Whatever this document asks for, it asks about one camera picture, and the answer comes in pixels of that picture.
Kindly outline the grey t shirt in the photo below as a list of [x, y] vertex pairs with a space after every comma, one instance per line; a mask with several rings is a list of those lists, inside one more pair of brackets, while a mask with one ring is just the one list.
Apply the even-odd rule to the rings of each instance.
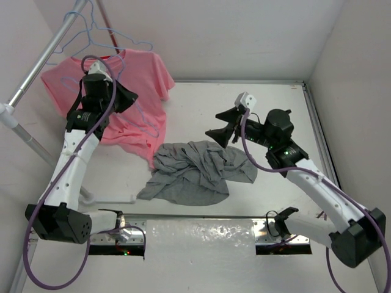
[[183, 206], [211, 206], [230, 195], [227, 181], [253, 184], [257, 168], [244, 151], [207, 140], [164, 143], [153, 155], [152, 177], [137, 194]]

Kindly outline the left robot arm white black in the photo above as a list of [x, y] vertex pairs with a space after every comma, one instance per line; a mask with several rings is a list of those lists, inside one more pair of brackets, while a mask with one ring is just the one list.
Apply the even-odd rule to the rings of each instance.
[[29, 204], [25, 211], [39, 238], [83, 244], [93, 234], [118, 227], [116, 211], [81, 213], [79, 194], [109, 116], [132, 106], [137, 97], [104, 73], [89, 73], [80, 80], [78, 97], [67, 114], [63, 150], [51, 181], [39, 202]]

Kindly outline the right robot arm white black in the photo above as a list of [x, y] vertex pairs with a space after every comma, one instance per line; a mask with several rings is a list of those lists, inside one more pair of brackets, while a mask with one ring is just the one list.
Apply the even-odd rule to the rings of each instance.
[[221, 129], [206, 135], [221, 147], [238, 140], [266, 147], [267, 172], [279, 173], [304, 191], [330, 219], [330, 224], [315, 223], [301, 216], [298, 208], [289, 207], [274, 217], [274, 228], [280, 237], [300, 234], [330, 248], [346, 266], [357, 267], [384, 246], [386, 215], [378, 208], [367, 209], [332, 183], [308, 154], [291, 138], [294, 125], [290, 110], [273, 109], [265, 122], [249, 119], [250, 110], [233, 107], [216, 114], [227, 122]]

